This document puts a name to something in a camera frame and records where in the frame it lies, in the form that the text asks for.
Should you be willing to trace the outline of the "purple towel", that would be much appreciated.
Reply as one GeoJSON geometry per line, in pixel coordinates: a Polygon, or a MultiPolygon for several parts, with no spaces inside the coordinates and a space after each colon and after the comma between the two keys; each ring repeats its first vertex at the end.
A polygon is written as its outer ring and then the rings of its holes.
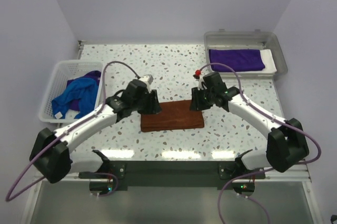
{"type": "Polygon", "coordinates": [[[67,81],[66,89],[68,93],[77,91],[70,101],[69,109],[74,111],[90,112],[94,108],[98,87],[100,84],[101,72],[94,70],[82,77],[67,81]]]}
{"type": "Polygon", "coordinates": [[[254,72],[265,68],[258,49],[209,49],[210,63],[220,63],[231,67],[236,72],[254,72]]]}

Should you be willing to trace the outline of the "brown towel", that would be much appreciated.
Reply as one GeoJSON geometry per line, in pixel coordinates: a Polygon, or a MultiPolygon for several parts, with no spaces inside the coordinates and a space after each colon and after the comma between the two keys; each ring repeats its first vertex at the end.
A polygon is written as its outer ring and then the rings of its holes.
{"type": "Polygon", "coordinates": [[[160,103],[162,111],[155,115],[141,115],[141,132],[204,128],[201,111],[190,110],[191,100],[160,103]]]}

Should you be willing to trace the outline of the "blue towel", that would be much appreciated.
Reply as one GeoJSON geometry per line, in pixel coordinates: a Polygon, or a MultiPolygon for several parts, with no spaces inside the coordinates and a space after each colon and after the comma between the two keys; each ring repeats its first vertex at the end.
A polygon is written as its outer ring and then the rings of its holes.
{"type": "Polygon", "coordinates": [[[65,119],[65,115],[72,110],[73,101],[78,101],[78,113],[74,117],[80,119],[95,109],[98,84],[91,78],[73,80],[64,92],[51,101],[52,112],[56,119],[65,119]]]}

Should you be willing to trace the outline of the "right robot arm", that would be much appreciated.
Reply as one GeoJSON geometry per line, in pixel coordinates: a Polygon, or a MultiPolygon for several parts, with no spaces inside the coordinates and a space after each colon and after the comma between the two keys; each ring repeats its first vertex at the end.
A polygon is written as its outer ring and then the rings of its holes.
{"type": "Polygon", "coordinates": [[[286,120],[250,101],[240,89],[227,87],[217,72],[202,76],[197,70],[198,86],[192,88],[190,110],[204,111],[216,106],[232,113],[257,129],[266,138],[265,150],[247,150],[234,161],[234,175],[248,177],[254,170],[271,167],[285,172],[309,154],[302,125],[297,119],[286,120]]]}

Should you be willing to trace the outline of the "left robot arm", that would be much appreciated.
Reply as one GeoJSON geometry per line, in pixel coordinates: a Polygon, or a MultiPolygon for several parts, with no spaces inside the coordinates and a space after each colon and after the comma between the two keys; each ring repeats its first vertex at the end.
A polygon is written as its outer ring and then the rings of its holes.
{"type": "Polygon", "coordinates": [[[51,131],[41,130],[29,157],[35,168],[50,183],[61,181],[70,173],[92,172],[104,178],[110,170],[110,160],[99,150],[89,154],[77,154],[75,149],[97,132],[129,117],[133,112],[154,115],[161,112],[157,91],[151,88],[152,75],[129,82],[121,96],[106,98],[81,119],[65,127],[51,131]]]}

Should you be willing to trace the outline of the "clear plastic bin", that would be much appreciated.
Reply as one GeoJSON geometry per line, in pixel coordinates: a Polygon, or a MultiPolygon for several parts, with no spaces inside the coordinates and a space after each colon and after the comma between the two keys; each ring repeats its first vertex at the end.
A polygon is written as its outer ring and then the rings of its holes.
{"type": "Polygon", "coordinates": [[[281,50],[277,36],[272,32],[262,32],[255,30],[251,32],[228,32],[223,29],[204,34],[204,47],[206,62],[209,64],[209,49],[228,50],[228,49],[270,49],[276,65],[276,73],[238,73],[244,78],[273,78],[286,74],[288,67],[281,50]]]}

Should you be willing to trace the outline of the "white folded towel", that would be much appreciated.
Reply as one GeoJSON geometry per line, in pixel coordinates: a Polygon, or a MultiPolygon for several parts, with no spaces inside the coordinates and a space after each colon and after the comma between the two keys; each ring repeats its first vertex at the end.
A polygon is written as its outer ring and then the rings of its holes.
{"type": "Polygon", "coordinates": [[[263,74],[274,74],[276,73],[277,69],[276,69],[276,65],[274,63],[273,60],[273,56],[272,56],[272,52],[270,49],[263,49],[263,50],[259,50],[261,53],[261,57],[263,60],[263,63],[265,64],[265,68],[261,71],[254,71],[254,72],[237,72],[237,73],[263,73],[263,74]]]}

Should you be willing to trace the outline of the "purple towel in basket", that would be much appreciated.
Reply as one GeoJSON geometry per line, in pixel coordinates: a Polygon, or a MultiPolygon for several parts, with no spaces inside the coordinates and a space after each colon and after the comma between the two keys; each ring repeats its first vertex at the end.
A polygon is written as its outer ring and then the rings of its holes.
{"type": "Polygon", "coordinates": [[[82,77],[67,81],[66,89],[68,93],[77,91],[70,101],[69,109],[74,111],[90,112],[94,108],[98,87],[100,84],[101,72],[94,70],[82,77]]]}

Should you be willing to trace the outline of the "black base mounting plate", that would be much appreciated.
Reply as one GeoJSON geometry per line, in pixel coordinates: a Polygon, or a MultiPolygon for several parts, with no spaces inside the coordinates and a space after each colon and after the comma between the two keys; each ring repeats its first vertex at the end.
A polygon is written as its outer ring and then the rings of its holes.
{"type": "Polygon", "coordinates": [[[213,187],[222,186],[239,173],[234,161],[111,161],[101,172],[117,177],[80,172],[90,181],[91,192],[108,189],[127,191],[129,187],[213,187]]]}

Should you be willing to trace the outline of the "white plastic laundry basket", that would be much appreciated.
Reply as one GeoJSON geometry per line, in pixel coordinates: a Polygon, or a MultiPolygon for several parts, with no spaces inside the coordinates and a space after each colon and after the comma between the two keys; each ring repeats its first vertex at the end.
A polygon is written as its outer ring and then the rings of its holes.
{"type": "Polygon", "coordinates": [[[66,89],[69,80],[83,77],[85,74],[98,70],[103,71],[102,62],[93,60],[64,60],[58,62],[48,82],[45,95],[42,99],[38,118],[44,123],[71,124],[75,121],[76,112],[68,110],[65,118],[56,118],[52,111],[52,100],[61,95],[66,89]]]}

